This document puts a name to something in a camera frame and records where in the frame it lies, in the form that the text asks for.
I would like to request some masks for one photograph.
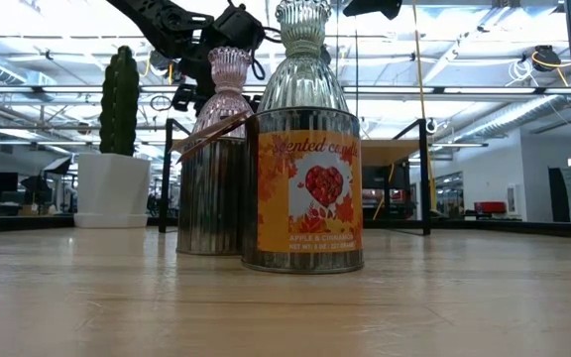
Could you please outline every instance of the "ceiling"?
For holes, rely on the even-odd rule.
[[[188,11],[214,16],[227,6],[225,0],[174,2]],[[244,3],[265,26],[279,26],[275,18],[277,0]],[[417,3],[425,86],[563,86],[555,71],[534,71],[537,83],[529,77],[514,80],[513,75],[513,67],[522,54],[532,54],[537,45],[551,45],[564,61],[570,61],[565,14],[557,11],[558,0],[517,0],[515,3],[521,7],[515,8],[493,8],[492,0]],[[332,55],[330,66],[342,85],[418,85],[418,65],[412,59],[416,45],[410,6],[402,6],[393,21],[378,13],[357,18],[335,15],[336,11],[327,23],[325,44]],[[483,25],[481,32],[477,30],[479,25]],[[140,30],[105,0],[0,0],[0,64],[22,76],[42,73],[49,84],[98,86],[110,57],[124,45],[134,51],[139,70],[144,73],[153,48]],[[284,57],[283,45],[270,42],[263,42],[256,52],[256,59],[267,74]],[[565,74],[571,85],[570,67],[565,68]],[[266,83],[249,72],[249,86]],[[141,84],[167,85],[167,80],[149,71],[141,77]],[[192,112],[156,111],[148,104],[154,95],[143,94],[139,125],[162,126],[167,118],[175,118],[189,130],[192,128]],[[362,95],[358,105],[355,94],[347,97],[351,110],[364,120],[364,135],[370,138],[391,138],[421,117],[416,95],[395,96],[393,100]],[[50,118],[53,126],[79,122],[97,125],[98,94],[59,94],[53,99],[53,103],[29,103],[31,99],[23,95],[0,93],[0,105],[32,118]],[[491,96],[427,98],[425,114],[449,127],[463,126],[510,101],[507,97]],[[75,131],[63,133],[72,140],[81,136]],[[96,134],[92,132],[85,140],[95,140]],[[183,133],[177,132],[176,136],[182,137]],[[142,141],[162,142],[164,131],[139,131],[138,137]],[[416,137],[416,132],[406,137]]]

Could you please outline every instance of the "potted plant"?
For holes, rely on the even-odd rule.
[[[77,227],[147,225],[150,162],[134,158],[139,75],[129,47],[118,49],[105,69],[100,114],[101,154],[78,157]]]

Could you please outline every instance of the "red object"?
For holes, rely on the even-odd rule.
[[[477,213],[506,213],[504,202],[475,202]]]
[[[305,187],[314,199],[327,207],[343,192],[343,176],[336,168],[315,166],[305,175]]]

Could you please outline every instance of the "pink glass vase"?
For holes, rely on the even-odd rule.
[[[211,74],[215,82],[215,95],[204,104],[193,133],[205,129],[221,119],[239,112],[253,109],[242,97],[242,89],[246,82],[246,73],[251,64],[250,54],[239,49],[222,47],[208,54],[211,63]],[[244,138],[246,131],[243,126],[228,133],[227,137]]]

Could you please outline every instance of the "red heart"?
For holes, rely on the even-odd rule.
[[[343,192],[343,176],[334,167],[315,166],[305,175],[305,188],[320,204],[327,207]]]

